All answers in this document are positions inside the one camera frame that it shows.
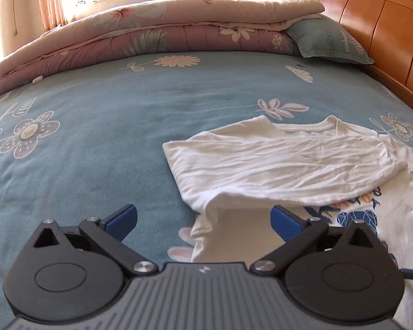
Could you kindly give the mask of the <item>white printed sweatshirt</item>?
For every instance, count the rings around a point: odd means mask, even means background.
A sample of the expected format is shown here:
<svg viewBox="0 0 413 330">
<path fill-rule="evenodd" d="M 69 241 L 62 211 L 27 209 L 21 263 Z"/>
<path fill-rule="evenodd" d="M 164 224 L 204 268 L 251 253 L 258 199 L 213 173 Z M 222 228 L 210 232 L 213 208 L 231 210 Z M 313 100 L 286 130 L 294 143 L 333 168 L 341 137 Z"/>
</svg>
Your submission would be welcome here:
<svg viewBox="0 0 413 330">
<path fill-rule="evenodd" d="M 162 146 L 183 201 L 179 262 L 251 264 L 285 243 L 271 228 L 280 205 L 332 226 L 361 219 L 398 266 L 413 268 L 413 148 L 329 116 L 274 124 L 265 116 Z"/>
</svg>

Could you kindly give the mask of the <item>blue patterned bed sheet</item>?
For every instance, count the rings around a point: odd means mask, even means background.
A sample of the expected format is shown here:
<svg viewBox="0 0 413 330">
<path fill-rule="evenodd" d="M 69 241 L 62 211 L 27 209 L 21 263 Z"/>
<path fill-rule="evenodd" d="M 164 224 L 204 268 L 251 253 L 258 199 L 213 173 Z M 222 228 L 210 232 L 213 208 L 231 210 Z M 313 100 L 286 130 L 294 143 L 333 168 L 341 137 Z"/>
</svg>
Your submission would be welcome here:
<svg viewBox="0 0 413 330">
<path fill-rule="evenodd" d="M 162 144 L 265 116 L 328 116 L 413 147 L 413 110 L 357 67 L 261 52 L 149 54 L 79 68 L 0 96 L 0 329 L 3 281 L 45 219 L 64 226 L 133 204 L 126 242 L 158 264 L 190 259 L 195 213 Z"/>
</svg>

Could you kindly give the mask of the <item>green flower pillow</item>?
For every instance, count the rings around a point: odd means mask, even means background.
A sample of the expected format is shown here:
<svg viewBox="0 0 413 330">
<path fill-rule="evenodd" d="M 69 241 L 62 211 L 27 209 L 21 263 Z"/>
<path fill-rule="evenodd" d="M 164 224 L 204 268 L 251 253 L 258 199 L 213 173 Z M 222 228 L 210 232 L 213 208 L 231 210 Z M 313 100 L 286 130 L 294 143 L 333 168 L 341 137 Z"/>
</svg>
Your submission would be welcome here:
<svg viewBox="0 0 413 330">
<path fill-rule="evenodd" d="M 324 15 L 301 20 L 286 29 L 304 58 L 323 58 L 337 63 L 372 65 L 364 47 L 339 23 Z"/>
</svg>

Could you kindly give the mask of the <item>wooden headboard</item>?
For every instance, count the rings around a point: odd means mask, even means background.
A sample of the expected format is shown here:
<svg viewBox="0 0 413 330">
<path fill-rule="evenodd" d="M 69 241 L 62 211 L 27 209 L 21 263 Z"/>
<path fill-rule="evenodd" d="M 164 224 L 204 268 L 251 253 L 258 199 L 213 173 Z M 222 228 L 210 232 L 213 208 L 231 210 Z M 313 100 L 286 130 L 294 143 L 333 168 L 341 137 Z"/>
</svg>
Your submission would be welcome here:
<svg viewBox="0 0 413 330">
<path fill-rule="evenodd" d="M 413 109 L 413 0 L 318 0 L 366 50 L 366 72 Z"/>
</svg>

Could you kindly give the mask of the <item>pink floral folded quilt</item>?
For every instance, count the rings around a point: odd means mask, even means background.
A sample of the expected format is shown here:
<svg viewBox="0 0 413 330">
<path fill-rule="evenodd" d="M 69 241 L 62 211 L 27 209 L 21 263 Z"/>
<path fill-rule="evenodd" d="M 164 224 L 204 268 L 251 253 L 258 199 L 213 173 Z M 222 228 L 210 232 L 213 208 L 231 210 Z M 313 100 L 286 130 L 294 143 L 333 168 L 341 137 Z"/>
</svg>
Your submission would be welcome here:
<svg viewBox="0 0 413 330">
<path fill-rule="evenodd" d="M 286 29 L 323 12 L 317 0 L 153 0 L 114 7 L 56 27 L 5 57 L 0 96 L 39 76 L 144 54 L 295 54 Z"/>
</svg>

